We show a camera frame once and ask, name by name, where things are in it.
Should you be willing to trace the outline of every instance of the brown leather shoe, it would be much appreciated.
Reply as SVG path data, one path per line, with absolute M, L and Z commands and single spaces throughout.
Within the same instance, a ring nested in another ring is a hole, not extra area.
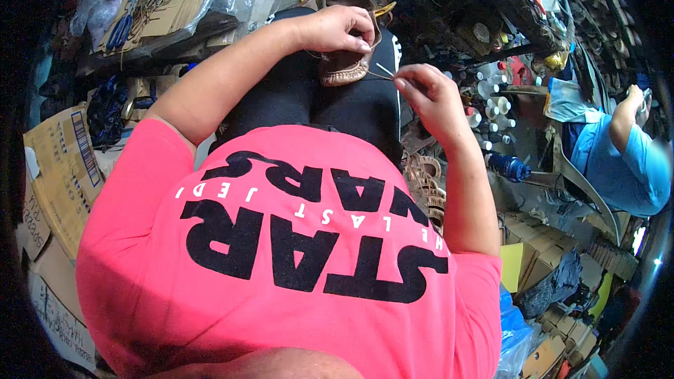
M 382 33 L 377 26 L 375 18 L 375 11 L 377 4 L 374 0 L 308 0 L 300 4 L 307 8 L 319 11 L 328 6 L 340 4 L 343 6 L 358 6 L 369 13 L 372 19 L 372 25 L 375 27 L 375 40 L 372 43 L 372 50 L 382 40 Z M 359 36 L 358 30 L 352 30 L 350 35 Z M 370 59 L 372 54 L 362 54 L 358 52 L 337 51 L 331 53 L 323 53 L 322 60 L 318 65 L 319 77 L 321 85 L 324 87 L 340 87 L 341 85 L 350 84 L 357 80 L 365 78 L 370 66 Z

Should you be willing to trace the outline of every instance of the person in blue shirt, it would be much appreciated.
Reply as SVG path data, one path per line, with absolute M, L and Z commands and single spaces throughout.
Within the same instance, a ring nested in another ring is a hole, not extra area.
M 642 130 L 650 104 L 643 107 L 644 93 L 632 85 L 612 115 L 591 124 L 566 123 L 563 141 L 564 153 L 604 201 L 636 217 L 665 206 L 674 161 L 666 140 Z

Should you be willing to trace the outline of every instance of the needle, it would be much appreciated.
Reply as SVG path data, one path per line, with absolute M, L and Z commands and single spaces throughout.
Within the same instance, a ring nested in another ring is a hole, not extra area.
M 384 68 L 384 67 L 383 67 L 382 65 L 380 65 L 379 63 L 377 63 L 377 66 L 378 66 L 379 69 L 381 69 L 382 71 L 384 71 L 384 72 L 388 73 L 389 75 L 391 75 L 391 77 L 394 77 L 394 76 L 395 76 L 395 75 L 393 75 L 393 74 L 391 73 L 391 71 L 389 71 L 387 68 Z

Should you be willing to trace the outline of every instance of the blue shirt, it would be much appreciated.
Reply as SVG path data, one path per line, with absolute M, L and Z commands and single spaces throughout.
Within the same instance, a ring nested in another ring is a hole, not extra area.
M 665 152 L 639 126 L 632 125 L 623 155 L 609 136 L 611 116 L 586 125 L 571 163 L 604 201 L 636 217 L 655 215 L 669 200 L 672 167 Z

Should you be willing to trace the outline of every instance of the black pants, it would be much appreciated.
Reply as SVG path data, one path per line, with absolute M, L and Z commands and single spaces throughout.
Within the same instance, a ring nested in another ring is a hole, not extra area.
M 276 13 L 274 21 L 313 13 L 291 8 Z M 388 76 L 376 66 L 395 72 L 393 35 L 382 29 L 370 71 Z M 321 87 L 318 59 L 301 51 L 283 58 L 225 117 L 226 129 L 210 151 L 253 129 L 282 124 L 332 126 L 341 133 L 366 140 L 394 164 L 400 164 L 400 103 L 390 80 L 367 74 L 342 87 Z

